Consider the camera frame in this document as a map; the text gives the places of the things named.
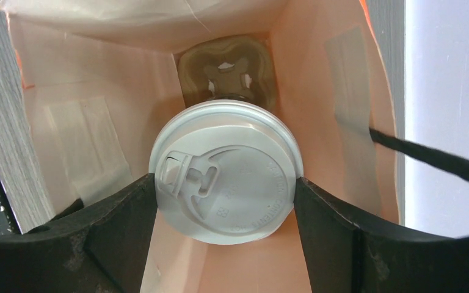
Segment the single cardboard cup carrier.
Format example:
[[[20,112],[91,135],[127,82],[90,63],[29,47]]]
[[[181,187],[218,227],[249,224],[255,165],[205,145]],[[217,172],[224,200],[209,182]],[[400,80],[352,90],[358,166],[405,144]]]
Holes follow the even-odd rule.
[[[197,44],[180,55],[177,72],[186,107],[228,98],[275,108],[274,63],[264,40],[236,35]]]

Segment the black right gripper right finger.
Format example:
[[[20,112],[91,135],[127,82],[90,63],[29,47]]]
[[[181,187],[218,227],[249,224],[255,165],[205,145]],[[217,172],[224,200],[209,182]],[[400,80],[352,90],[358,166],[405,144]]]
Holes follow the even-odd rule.
[[[469,292],[469,237],[391,223],[306,178],[294,209],[313,292]]]

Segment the orange paper bag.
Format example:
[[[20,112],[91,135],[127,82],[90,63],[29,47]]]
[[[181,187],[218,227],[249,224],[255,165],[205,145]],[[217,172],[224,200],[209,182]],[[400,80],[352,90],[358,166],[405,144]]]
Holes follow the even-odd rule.
[[[360,1],[0,1],[0,11],[43,175],[16,217],[21,234],[150,174],[158,134],[189,108],[180,55],[236,35],[271,52],[278,98],[267,111],[298,143],[300,178],[397,225],[397,153],[469,181],[468,160],[396,138]],[[174,229],[157,204],[139,292],[313,292],[294,206],[270,236],[216,245]]]

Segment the white plastic cup lid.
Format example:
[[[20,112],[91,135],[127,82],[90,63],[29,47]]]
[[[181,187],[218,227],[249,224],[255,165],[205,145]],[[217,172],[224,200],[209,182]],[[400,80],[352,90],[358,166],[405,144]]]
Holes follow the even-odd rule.
[[[208,244],[235,245],[278,230],[304,166],[292,132],[274,114],[220,99],[174,116],[153,144],[148,171],[170,226]]]

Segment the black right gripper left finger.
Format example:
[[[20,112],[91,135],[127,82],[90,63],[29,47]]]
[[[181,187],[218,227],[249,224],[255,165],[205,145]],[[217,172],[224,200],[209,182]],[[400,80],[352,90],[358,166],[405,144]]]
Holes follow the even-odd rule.
[[[139,292],[156,212],[148,174],[26,234],[0,236],[0,292]]]

